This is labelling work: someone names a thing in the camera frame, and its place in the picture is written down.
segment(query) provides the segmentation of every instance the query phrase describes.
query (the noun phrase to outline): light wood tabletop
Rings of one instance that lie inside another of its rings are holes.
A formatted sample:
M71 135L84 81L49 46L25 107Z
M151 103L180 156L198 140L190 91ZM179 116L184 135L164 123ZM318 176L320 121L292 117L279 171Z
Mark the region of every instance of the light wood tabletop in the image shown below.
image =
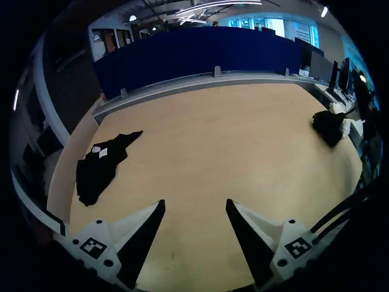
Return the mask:
M138 278L147 291L227 291L253 279L226 199L310 228L352 194L362 164L349 138L330 149L312 129L325 110L293 84L223 86L175 94L108 115L94 143L143 130L116 178L70 230L115 222L160 199L166 213Z

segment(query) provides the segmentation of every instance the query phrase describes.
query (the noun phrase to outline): blue divider panel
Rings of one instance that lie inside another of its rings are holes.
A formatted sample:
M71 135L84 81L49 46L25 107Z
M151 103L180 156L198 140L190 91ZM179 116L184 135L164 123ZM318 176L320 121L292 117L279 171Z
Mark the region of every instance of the blue divider panel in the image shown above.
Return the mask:
M299 73L301 46L287 38L235 27L161 32L94 63L106 98L169 79L223 71Z

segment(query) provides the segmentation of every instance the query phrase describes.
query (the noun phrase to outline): black garment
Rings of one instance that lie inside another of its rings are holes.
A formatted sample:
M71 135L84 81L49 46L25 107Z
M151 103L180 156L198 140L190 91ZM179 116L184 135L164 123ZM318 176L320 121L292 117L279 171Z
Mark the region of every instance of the black garment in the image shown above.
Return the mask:
M109 185L116 175L116 166L127 158L125 149L134 142L143 131L129 135L119 134L115 139L93 145L99 147L99 152L91 151L85 159L79 160L76 171L77 195L85 206L97 202L99 195ZM107 155L99 157L100 152L107 148Z
M312 126L329 147L334 147L342 139L340 126L344 117L344 113L334 114L327 110L314 114Z

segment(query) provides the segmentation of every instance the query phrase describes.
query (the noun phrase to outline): white label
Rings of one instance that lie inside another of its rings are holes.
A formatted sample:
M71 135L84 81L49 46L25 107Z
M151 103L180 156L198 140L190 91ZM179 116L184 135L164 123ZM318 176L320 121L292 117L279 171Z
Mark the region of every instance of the white label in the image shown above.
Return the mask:
M103 156L106 156L107 155L107 151L108 151L108 148L105 148L105 149L101 150L100 153L99 153L99 158L102 158Z
M100 152L100 150L101 150L101 148L100 148L100 147L97 147L97 146L95 146L95 147L92 148L92 152L93 152L93 153Z

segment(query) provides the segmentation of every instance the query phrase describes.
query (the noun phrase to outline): office wall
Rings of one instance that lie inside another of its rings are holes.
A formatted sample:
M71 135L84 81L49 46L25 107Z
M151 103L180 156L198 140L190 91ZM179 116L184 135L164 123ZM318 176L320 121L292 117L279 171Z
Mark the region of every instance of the office wall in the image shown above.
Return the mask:
M344 48L340 33L328 26L317 23L319 32L320 49L324 52L324 57L330 62L338 62L338 67L344 60Z

